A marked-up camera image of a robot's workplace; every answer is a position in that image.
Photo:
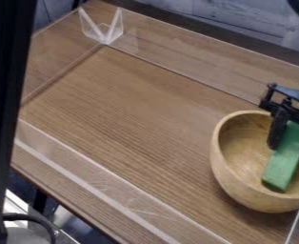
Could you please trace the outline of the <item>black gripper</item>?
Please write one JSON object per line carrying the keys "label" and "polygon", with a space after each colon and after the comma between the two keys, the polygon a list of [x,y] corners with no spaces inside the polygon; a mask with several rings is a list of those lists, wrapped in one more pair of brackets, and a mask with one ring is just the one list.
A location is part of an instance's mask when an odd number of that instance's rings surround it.
{"label": "black gripper", "polygon": [[270,83],[258,106],[271,112],[274,117],[267,143],[270,149],[276,150],[284,136],[287,122],[299,124],[299,90]]}

